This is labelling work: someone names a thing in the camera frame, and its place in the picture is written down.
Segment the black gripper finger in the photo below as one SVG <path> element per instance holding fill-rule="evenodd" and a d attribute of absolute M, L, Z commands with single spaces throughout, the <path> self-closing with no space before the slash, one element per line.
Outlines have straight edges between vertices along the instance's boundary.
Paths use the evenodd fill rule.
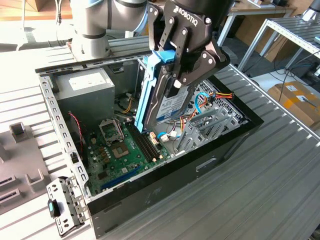
<path fill-rule="evenodd" d="M 178 94 L 179 85 L 193 87 L 230 62 L 213 38 L 210 26 L 167 26 L 167 48 L 170 43 L 174 44 L 175 53 L 171 77 L 166 84 L 167 98 Z"/>
<path fill-rule="evenodd" d="M 170 50 L 169 42 L 175 27 L 175 17 L 165 15 L 158 5 L 150 4 L 148 7 L 148 37 L 149 48 L 154 51 Z"/>

